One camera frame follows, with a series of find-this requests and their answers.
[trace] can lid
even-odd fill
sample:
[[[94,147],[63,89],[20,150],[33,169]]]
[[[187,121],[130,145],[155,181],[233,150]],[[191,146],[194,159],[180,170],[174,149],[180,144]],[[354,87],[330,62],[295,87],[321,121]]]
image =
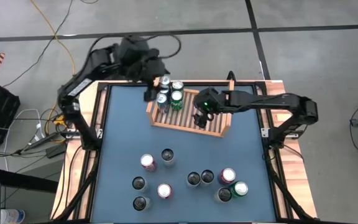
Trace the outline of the can lid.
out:
[[[200,175],[197,174],[196,172],[191,172],[187,176],[187,181],[191,185],[197,185],[200,182],[200,180],[201,180]]]
[[[170,161],[171,159],[173,159],[173,151],[171,149],[164,149],[161,152],[161,157],[165,161]]]
[[[234,190],[239,195],[245,195],[248,192],[248,186],[243,181],[238,181],[234,186]]]
[[[168,75],[164,75],[161,79],[161,83],[166,85],[169,84],[171,82],[171,78]]]
[[[231,192],[229,189],[223,187],[219,189],[218,196],[223,202],[228,202],[231,199]]]
[[[172,98],[173,100],[181,100],[182,94],[181,94],[181,92],[179,92],[179,91],[174,91],[174,92],[172,93],[172,95],[171,95],[171,98]]]
[[[175,90],[179,90],[181,88],[183,88],[183,82],[181,81],[175,81],[172,83],[172,87],[175,89]]]
[[[233,181],[236,178],[236,172],[232,168],[224,169],[222,175],[227,181]]]
[[[171,187],[168,184],[160,184],[157,193],[160,197],[168,197],[171,194]]]
[[[150,154],[144,154],[142,158],[140,158],[140,163],[143,166],[149,166],[153,163],[153,157]]]
[[[167,96],[164,94],[158,94],[157,103],[165,103],[167,101]]]
[[[144,188],[144,185],[146,185],[146,181],[144,180],[143,177],[135,177],[134,180],[132,181],[132,186],[136,190],[140,190]]]
[[[210,170],[204,170],[201,173],[201,180],[203,180],[206,183],[211,183],[214,179],[214,173]]]
[[[160,91],[161,94],[167,94],[168,92],[169,92],[169,89],[165,89],[165,90]]]
[[[146,198],[144,197],[135,198],[133,205],[135,210],[142,211],[147,205]]]

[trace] yellow cable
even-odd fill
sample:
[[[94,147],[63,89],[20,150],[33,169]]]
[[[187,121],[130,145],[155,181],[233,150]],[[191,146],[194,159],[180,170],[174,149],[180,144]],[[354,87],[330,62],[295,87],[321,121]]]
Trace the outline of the yellow cable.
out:
[[[41,16],[45,19],[45,21],[47,22],[49,28],[51,29],[51,31],[53,32],[53,35],[55,36],[55,39],[56,41],[67,51],[68,55],[70,56],[70,60],[71,60],[71,66],[73,67],[73,71],[72,71],[72,74],[74,75],[75,74],[75,63],[74,63],[74,59],[73,59],[73,56],[71,55],[70,51],[67,49],[67,47],[62,43],[60,42],[59,38],[57,37],[56,35],[56,32],[55,32],[55,29],[52,27],[52,25],[50,24],[49,20],[45,17],[45,15],[43,14],[43,12],[41,11],[40,8],[38,8],[38,6],[36,5],[36,3],[34,2],[34,0],[30,0],[31,3],[34,5],[34,7],[36,8],[36,10],[38,10],[41,14]],[[46,134],[49,134],[49,120],[50,120],[50,117],[52,116],[52,113],[54,111],[54,109],[56,108],[56,103],[53,105],[52,107],[52,110],[50,111],[49,115],[48,115],[48,121],[47,123],[45,124],[46,125],[46,128],[45,128],[45,132]],[[60,140],[60,141],[54,141],[56,143],[61,143],[65,141],[64,139],[63,140]]]

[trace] wooden crate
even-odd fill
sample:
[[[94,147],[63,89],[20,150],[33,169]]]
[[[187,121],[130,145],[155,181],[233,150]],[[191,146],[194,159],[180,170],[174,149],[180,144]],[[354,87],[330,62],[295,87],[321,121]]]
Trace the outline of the wooden crate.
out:
[[[234,90],[234,81],[229,82],[229,89]],[[197,109],[193,106],[193,99],[198,94],[198,90],[184,89],[183,108],[180,111],[173,111],[171,108],[168,113],[162,114],[158,110],[157,102],[152,101],[147,104],[146,113],[150,124],[161,128],[188,131],[197,134],[207,134],[214,137],[223,137],[231,125],[231,114],[214,115],[212,121],[207,121],[206,127],[201,129],[194,124],[193,115]]]

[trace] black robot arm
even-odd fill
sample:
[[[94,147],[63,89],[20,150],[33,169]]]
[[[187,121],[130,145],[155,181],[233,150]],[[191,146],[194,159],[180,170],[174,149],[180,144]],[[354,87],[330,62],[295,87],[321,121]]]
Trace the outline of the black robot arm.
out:
[[[169,72],[165,69],[157,49],[149,49],[140,37],[123,37],[120,44],[92,50],[91,46],[82,69],[58,90],[58,106],[66,122],[73,123],[81,136],[83,149],[98,150],[101,141],[95,129],[88,126],[80,111],[77,96],[96,80],[120,79],[147,84],[144,101],[154,100],[159,86],[154,79]]]
[[[206,122],[214,114],[238,113],[249,109],[288,110],[292,116],[279,127],[271,127],[264,137],[272,147],[283,147],[285,136],[294,132],[303,124],[314,124],[318,121],[317,104],[313,100],[292,93],[276,96],[252,95],[246,91],[230,90],[218,92],[214,88],[200,91],[194,98],[194,106],[200,112],[194,115],[195,124],[205,128]]]

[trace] gray floor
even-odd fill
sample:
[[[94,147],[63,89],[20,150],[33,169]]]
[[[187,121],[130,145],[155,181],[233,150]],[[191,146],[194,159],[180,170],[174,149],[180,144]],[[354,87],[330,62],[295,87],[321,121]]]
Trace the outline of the gray floor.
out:
[[[36,3],[57,27],[69,0]],[[259,27],[332,26],[358,24],[358,1],[353,0],[252,0]],[[84,4],[74,0],[60,34],[94,34],[172,29],[250,27],[243,0],[99,0]],[[28,0],[0,0],[0,37],[50,35],[41,16]],[[270,76],[284,80],[287,91],[306,95],[318,103],[320,121],[308,128],[300,140],[318,216],[323,220],[358,223],[358,152],[349,138],[349,118],[358,107],[358,30],[271,32],[260,34]],[[225,78],[233,70],[241,79],[261,79],[254,39],[245,34],[182,35],[183,50],[166,60],[178,79]],[[118,39],[107,39],[99,47]],[[76,70],[82,66],[92,39],[64,40],[71,50]],[[6,58],[0,68],[0,84],[10,82],[31,65],[46,41],[0,42]],[[168,37],[150,42],[162,54],[175,50]],[[56,90],[71,76],[67,53],[53,42],[42,62],[8,87],[22,101],[21,109],[50,108]],[[23,114],[34,118],[36,114]],[[21,148],[35,130],[35,121],[19,121],[13,128],[8,151]],[[358,129],[355,130],[358,143]],[[62,158],[42,160],[39,176],[50,174],[42,166],[61,166]],[[18,170],[32,160],[9,158],[9,169]],[[0,169],[5,164],[0,160]],[[10,206],[23,207],[22,198]],[[34,213],[42,219],[50,203]]]

